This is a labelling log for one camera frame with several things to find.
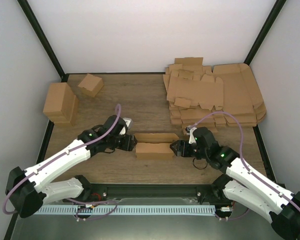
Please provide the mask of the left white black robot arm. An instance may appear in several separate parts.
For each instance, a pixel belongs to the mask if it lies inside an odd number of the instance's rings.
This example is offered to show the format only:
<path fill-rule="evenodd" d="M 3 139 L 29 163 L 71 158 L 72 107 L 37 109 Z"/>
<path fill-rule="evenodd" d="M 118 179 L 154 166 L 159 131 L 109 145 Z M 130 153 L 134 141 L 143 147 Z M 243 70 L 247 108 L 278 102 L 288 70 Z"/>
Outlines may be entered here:
<path fill-rule="evenodd" d="M 92 196 L 92 185 L 83 175 L 56 182 L 55 179 L 75 165 L 109 149 L 131 152 L 137 144 L 128 134 L 132 119 L 110 116 L 104 124 L 84 130 L 67 147 L 50 158 L 22 170 L 9 172 L 5 194 L 21 218 L 36 213 L 43 205 L 63 199 L 87 202 Z"/>

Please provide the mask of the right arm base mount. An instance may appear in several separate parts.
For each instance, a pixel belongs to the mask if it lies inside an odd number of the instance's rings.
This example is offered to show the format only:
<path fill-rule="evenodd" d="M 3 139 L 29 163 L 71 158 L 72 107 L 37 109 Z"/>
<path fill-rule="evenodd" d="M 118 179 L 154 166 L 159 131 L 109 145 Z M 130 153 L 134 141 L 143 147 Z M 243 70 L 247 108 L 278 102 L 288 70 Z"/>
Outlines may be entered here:
<path fill-rule="evenodd" d="M 213 184 L 202 184 L 196 187 L 197 202 L 200 204 L 209 203 L 210 205 L 227 205 L 233 200 L 227 198 L 223 191 Z"/>

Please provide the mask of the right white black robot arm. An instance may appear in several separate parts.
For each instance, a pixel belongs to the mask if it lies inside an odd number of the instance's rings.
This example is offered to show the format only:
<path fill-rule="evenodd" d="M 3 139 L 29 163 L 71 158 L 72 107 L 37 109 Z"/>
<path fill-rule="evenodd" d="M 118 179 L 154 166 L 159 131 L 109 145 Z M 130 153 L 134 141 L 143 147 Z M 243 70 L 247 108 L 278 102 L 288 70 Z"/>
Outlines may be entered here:
<path fill-rule="evenodd" d="M 204 159 L 222 172 L 214 181 L 213 198 L 235 201 L 262 216 L 285 240 L 300 236 L 300 191 L 290 190 L 271 181 L 250 166 L 238 152 L 219 145 L 206 127 L 187 127 L 188 140 L 177 140 L 170 149 L 178 157 Z"/>

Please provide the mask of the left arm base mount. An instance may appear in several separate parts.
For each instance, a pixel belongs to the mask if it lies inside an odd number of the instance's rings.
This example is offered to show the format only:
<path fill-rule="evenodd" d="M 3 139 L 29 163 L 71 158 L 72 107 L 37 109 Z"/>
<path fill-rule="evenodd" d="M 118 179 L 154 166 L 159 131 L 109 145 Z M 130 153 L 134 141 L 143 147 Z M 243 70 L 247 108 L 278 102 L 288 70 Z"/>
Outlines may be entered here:
<path fill-rule="evenodd" d="M 92 184 L 88 187 L 83 187 L 78 184 L 68 184 L 61 189 L 64 199 L 72 199 L 85 203 L 105 200 L 105 196 L 103 196 L 103 194 L 107 194 L 107 192 L 108 187 L 104 184 Z"/>

